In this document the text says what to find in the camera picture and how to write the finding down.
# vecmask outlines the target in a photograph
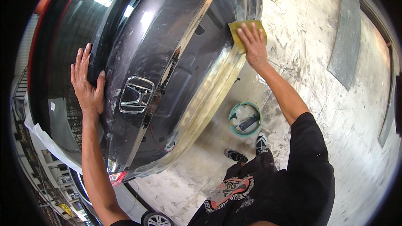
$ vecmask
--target printed graphic on shirt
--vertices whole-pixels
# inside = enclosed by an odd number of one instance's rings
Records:
[[[242,200],[254,187],[253,176],[247,176],[243,179],[230,178],[224,180],[205,200],[205,210],[210,213],[223,208],[228,200]]]

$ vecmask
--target white paper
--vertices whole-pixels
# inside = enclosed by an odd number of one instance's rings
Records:
[[[42,130],[39,123],[33,125],[33,120],[31,114],[28,112],[27,118],[25,118],[24,124],[28,128],[31,136],[35,135],[37,138],[41,140],[43,145],[52,153],[55,157],[61,160],[64,164],[82,174],[82,168],[78,163],[74,162],[71,157],[69,157],[59,146],[50,138],[48,133]]]

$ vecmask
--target wheel rim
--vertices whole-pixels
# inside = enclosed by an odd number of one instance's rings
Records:
[[[164,216],[153,215],[148,219],[148,226],[172,226],[172,224]]]

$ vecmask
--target concrete floor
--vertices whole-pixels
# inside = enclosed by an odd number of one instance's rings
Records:
[[[364,225],[388,187],[399,139],[391,135],[384,148],[378,142],[388,103],[389,53],[363,12],[361,47],[350,90],[326,70],[339,6],[340,0],[263,0],[262,22],[269,61],[303,98],[328,147],[336,178],[329,225]],[[225,148],[238,150],[250,160],[255,156],[257,135],[240,138],[227,125],[235,104],[249,99],[259,105],[261,129],[269,134],[275,164],[278,169],[287,167],[290,128],[271,89],[248,64],[239,78],[197,142],[177,163],[160,174],[136,179],[139,194],[178,225],[189,222],[234,164],[224,156]]]

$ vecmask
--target person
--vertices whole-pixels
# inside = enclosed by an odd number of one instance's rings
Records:
[[[326,225],[334,202],[333,167],[322,133],[298,93],[269,64],[263,31],[242,24],[237,30],[246,59],[272,89],[291,127],[287,169],[277,171],[267,135],[259,133],[256,157],[248,159],[231,149],[237,161],[195,213],[189,226]],[[100,152],[98,119],[103,111],[105,72],[94,88],[86,78],[90,44],[78,50],[71,65],[71,82],[82,108],[82,171],[95,211],[106,226],[138,225],[118,206]]]

